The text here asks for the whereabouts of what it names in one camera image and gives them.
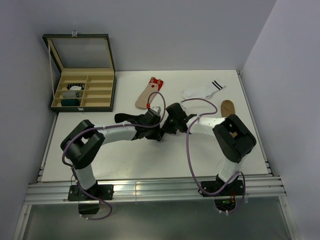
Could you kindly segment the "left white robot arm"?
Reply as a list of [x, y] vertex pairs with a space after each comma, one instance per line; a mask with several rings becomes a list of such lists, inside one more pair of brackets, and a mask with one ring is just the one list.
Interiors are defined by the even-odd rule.
[[160, 130], [161, 119], [161, 108], [153, 107], [140, 115], [117, 113], [114, 116], [115, 125], [111, 126], [98, 126], [88, 119], [81, 121], [60, 144], [63, 157], [70, 160], [70, 163], [63, 163], [74, 170], [81, 186], [79, 194], [91, 200], [98, 193], [92, 162], [101, 146], [143, 138], [160, 141], [163, 136]]

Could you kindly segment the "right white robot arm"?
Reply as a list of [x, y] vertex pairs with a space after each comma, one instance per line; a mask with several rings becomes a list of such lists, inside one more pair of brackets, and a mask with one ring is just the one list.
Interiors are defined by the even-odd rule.
[[257, 144], [256, 138], [240, 120], [231, 114], [227, 117], [210, 118], [206, 113], [187, 115], [181, 104], [173, 103], [166, 108], [168, 117], [162, 126], [167, 134], [177, 131], [186, 134], [186, 156], [191, 176], [199, 185], [193, 171], [190, 157], [190, 135], [201, 134], [215, 137], [224, 155], [223, 167], [217, 175], [217, 191], [222, 195], [229, 194], [234, 188], [234, 181], [240, 174], [243, 159], [251, 153]]

